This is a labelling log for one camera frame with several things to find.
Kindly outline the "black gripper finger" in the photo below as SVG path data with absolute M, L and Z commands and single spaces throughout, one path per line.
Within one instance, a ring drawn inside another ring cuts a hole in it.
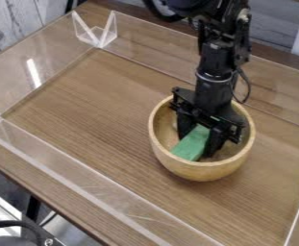
M 178 135 L 184 139 L 196 127 L 196 121 L 192 116 L 178 113 Z
M 210 137 L 205 148 L 205 157 L 212 158 L 216 152 L 222 148 L 228 140 L 228 130 L 222 126 L 216 126 L 210 130 Z

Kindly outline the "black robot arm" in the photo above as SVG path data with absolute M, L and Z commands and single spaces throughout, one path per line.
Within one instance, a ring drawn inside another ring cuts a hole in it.
M 210 158 L 228 141 L 242 141 L 246 118 L 236 112 L 236 86 L 250 61 L 250 0 L 144 0 L 166 22 L 188 20 L 198 33 L 201 61 L 196 89 L 173 88 L 172 109 L 181 143 L 173 153 L 186 160 Z

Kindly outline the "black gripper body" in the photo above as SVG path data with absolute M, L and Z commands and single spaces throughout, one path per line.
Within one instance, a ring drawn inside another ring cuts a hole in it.
M 242 132 L 246 127 L 246 118 L 236 112 L 232 105 L 225 105 L 217 109 L 216 112 L 201 108 L 196 105 L 196 91 L 176 86 L 173 88 L 173 102 L 170 108 L 178 113 L 184 113 L 193 117 L 196 125 L 200 124 L 206 128 L 222 124 L 228 130 L 228 140 L 240 143 L 242 139 Z

